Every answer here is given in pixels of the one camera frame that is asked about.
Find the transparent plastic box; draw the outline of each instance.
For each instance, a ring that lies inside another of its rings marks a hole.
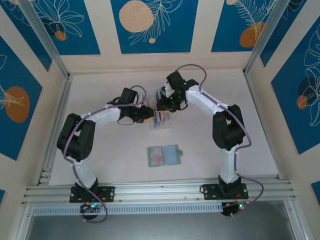
[[[168,129],[170,127],[169,113],[157,111],[157,100],[161,98],[162,90],[148,96],[146,105],[154,110],[154,119],[149,121],[150,130]]]

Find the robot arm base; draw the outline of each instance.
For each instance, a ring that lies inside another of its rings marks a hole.
[[[97,195],[104,203],[112,203],[114,201],[115,187],[114,186],[99,186],[98,179],[90,188],[90,190]],[[96,199],[83,187],[75,183],[71,187],[70,203],[95,203]]]
[[[204,195],[204,200],[236,200],[248,199],[247,186],[241,183],[241,177],[232,183],[225,183],[218,177],[218,184],[204,184],[200,190]]]

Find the peach circle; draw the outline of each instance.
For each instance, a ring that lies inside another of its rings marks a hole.
[[[308,99],[306,96],[301,95],[297,98],[296,100],[296,105],[298,106],[299,109],[303,110],[307,107],[308,105]]]
[[[149,39],[149,43],[154,44],[156,42],[156,40],[152,37]]]
[[[120,9],[119,19],[125,30],[139,33],[150,28],[154,15],[144,2],[131,0]]]
[[[56,31],[54,36],[60,41],[67,40],[67,35],[63,31]]]
[[[226,0],[226,4],[233,5],[237,2],[237,0]]]
[[[23,105],[16,104],[14,102],[5,105],[5,111],[8,117],[18,124],[23,123],[25,120],[27,120],[30,110],[30,100],[28,93],[19,86],[10,87],[6,91],[6,93],[16,99],[20,99],[23,97],[23,99],[20,101],[20,103]]]
[[[265,22],[257,22],[255,26],[260,26],[258,36],[260,36],[262,30],[265,27]],[[240,44],[244,48],[254,47],[257,43],[258,38],[256,38],[256,31],[254,26],[249,26],[246,30],[244,30],[240,37]]]

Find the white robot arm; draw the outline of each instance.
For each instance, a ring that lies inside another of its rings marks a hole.
[[[178,71],[171,73],[167,77],[167,83],[161,89],[157,110],[174,113],[182,110],[181,103],[188,102],[196,105],[212,118],[212,137],[217,146],[221,148],[219,190],[225,197],[224,199],[232,199],[241,185],[241,178],[235,170],[234,156],[245,134],[225,109],[230,110],[243,124],[241,111],[236,105],[228,106],[218,101],[207,92],[200,90],[198,85],[193,79],[185,81]],[[108,102],[104,109],[81,116],[72,113],[67,117],[57,147],[65,154],[65,158],[73,167],[77,188],[81,189],[81,186],[84,186],[93,191],[98,186],[98,180],[88,158],[93,147],[95,132],[98,129],[123,117],[129,117],[136,123],[143,123],[154,118],[152,108],[145,105],[128,105],[133,103],[136,93],[132,89],[125,88],[121,97]],[[73,135],[75,126],[81,121],[83,122],[77,130],[79,134]]]

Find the white table surface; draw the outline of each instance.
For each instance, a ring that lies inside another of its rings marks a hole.
[[[142,85],[149,94],[161,88],[172,71],[133,71],[75,75],[65,116],[93,112],[118,97],[123,88]],[[185,80],[203,79],[201,70],[182,70]],[[241,108],[252,146],[240,150],[240,174],[277,174],[253,100],[241,69],[214,69],[202,86],[223,103]],[[220,149],[212,138],[212,117],[190,104],[184,111],[170,114],[170,128],[150,131],[149,123],[119,125],[99,129],[90,155],[92,169],[100,183],[182,180],[217,177],[221,169]],[[181,164],[149,167],[147,147],[178,144],[183,151]],[[75,183],[70,164],[57,150],[50,185]]]

